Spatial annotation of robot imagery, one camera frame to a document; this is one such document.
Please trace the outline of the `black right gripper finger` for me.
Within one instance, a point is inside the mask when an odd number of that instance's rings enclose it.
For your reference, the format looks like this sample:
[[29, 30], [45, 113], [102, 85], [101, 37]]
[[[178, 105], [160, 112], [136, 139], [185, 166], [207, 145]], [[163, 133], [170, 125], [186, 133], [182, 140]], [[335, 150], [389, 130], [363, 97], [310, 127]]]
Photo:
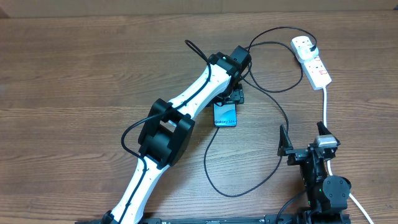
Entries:
[[287, 130], [281, 124], [279, 129], [279, 147], [277, 150], [278, 156], [287, 156], [294, 150], [293, 145], [287, 134]]
[[325, 126], [325, 124], [322, 121], [319, 121], [317, 123], [317, 128], [318, 128], [318, 133], [320, 136], [331, 135], [331, 132], [327, 129], [327, 127]]

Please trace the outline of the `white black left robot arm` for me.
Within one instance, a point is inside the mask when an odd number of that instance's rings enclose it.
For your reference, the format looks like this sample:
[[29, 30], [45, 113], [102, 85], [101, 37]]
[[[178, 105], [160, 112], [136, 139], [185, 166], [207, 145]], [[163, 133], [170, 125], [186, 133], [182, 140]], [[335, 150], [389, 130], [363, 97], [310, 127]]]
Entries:
[[161, 175], [187, 149], [197, 115], [210, 103], [226, 98], [251, 62], [249, 52], [237, 46], [230, 55], [212, 54], [206, 68], [183, 93], [151, 107], [138, 138], [136, 170], [119, 203], [106, 212], [102, 223], [139, 223]]

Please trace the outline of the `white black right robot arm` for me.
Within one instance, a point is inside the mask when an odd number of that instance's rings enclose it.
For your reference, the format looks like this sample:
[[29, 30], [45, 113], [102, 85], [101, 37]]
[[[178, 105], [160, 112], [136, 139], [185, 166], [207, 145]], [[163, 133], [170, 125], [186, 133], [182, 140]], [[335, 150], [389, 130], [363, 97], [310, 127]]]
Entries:
[[[305, 149], [294, 149], [287, 130], [280, 126], [277, 155], [287, 157], [289, 166], [299, 166], [305, 189], [285, 203], [279, 210], [276, 223], [332, 223], [347, 224], [351, 220], [343, 213], [348, 208], [351, 182], [342, 176], [329, 175], [325, 162], [335, 158], [340, 141], [326, 128], [317, 123], [318, 136]], [[289, 218], [282, 212], [302, 195], [308, 198], [308, 206], [300, 207]]]

